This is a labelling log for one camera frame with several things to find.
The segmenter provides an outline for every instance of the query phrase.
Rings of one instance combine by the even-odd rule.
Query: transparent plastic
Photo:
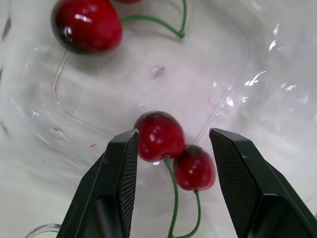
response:
[[[119,133],[152,110],[181,123],[187,143],[212,154],[219,127],[253,140],[317,212],[317,31],[313,0],[188,1],[186,36],[151,22],[124,23],[114,52],[78,56],[51,32],[55,0],[0,1],[0,236],[25,237],[63,221],[81,176]],[[113,2],[175,27],[180,0]],[[139,160],[131,237],[166,237],[173,188],[163,163]],[[196,237],[236,237],[219,183],[201,192]],[[175,235],[196,223],[180,191]]]

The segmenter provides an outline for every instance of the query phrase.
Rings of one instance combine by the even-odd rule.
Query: artificial cherry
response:
[[[59,1],[52,28],[64,46],[82,54],[113,50],[122,39],[120,19],[107,0]]]
[[[174,159],[174,174],[178,185],[187,191],[209,189],[215,181],[215,169],[209,154],[196,145],[188,145]]]
[[[168,113],[145,113],[134,125],[139,131],[139,156],[149,162],[175,158],[185,149],[184,132]]]

